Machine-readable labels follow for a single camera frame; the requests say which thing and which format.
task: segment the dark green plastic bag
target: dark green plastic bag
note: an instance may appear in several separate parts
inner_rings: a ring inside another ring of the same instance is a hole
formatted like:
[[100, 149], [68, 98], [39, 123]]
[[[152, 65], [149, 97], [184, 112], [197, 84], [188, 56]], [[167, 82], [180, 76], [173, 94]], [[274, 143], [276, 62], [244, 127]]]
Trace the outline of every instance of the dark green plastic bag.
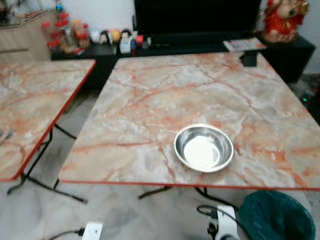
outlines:
[[248, 195], [238, 217], [254, 240], [315, 239], [315, 224], [308, 210], [278, 191]]

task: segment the floor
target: floor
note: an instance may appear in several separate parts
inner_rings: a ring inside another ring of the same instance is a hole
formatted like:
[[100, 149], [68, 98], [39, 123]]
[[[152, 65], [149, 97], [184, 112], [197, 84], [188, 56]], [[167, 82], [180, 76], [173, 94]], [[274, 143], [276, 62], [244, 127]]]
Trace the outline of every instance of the floor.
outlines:
[[[99, 92], [83, 92], [70, 112], [59, 119], [61, 127], [78, 135]], [[32, 176], [50, 184], [56, 181], [74, 141], [57, 130], [53, 142], [34, 169]], [[177, 187], [138, 200], [151, 186], [65, 184], [59, 190], [87, 198], [88, 204], [77, 202], [42, 189], [27, 181], [23, 187], [6, 196], [14, 183], [0, 184], [0, 239], [47, 240], [67, 230], [84, 227], [88, 222], [103, 223], [102, 240], [210, 240], [209, 219], [196, 207], [214, 204], [198, 195], [193, 188]], [[249, 190], [210, 189], [209, 193], [240, 205]], [[288, 191], [308, 209], [320, 240], [320, 192]], [[79, 240], [76, 234], [57, 240]]]

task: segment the white extension socket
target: white extension socket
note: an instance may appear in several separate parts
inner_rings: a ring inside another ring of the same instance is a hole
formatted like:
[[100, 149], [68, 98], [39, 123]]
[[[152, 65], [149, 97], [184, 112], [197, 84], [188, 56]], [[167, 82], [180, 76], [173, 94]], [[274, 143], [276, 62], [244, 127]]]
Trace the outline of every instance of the white extension socket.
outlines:
[[84, 229], [82, 240], [100, 240], [102, 223], [89, 222]]

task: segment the ganesha statue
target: ganesha statue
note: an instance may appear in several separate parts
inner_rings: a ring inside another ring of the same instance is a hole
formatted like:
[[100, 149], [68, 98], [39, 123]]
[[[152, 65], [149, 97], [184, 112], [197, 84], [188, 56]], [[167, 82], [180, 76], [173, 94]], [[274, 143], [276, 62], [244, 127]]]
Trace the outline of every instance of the ganesha statue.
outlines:
[[268, 0], [263, 37], [271, 43], [289, 43], [297, 38], [297, 25], [309, 11], [305, 0]]

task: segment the stainless steel bowl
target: stainless steel bowl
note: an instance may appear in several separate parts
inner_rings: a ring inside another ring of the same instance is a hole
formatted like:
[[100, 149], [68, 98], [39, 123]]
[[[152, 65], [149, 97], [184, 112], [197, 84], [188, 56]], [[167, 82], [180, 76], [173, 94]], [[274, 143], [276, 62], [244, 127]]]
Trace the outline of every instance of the stainless steel bowl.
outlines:
[[207, 124], [193, 124], [182, 129], [176, 135], [173, 147], [181, 162], [203, 173], [225, 168], [235, 152], [230, 138]]

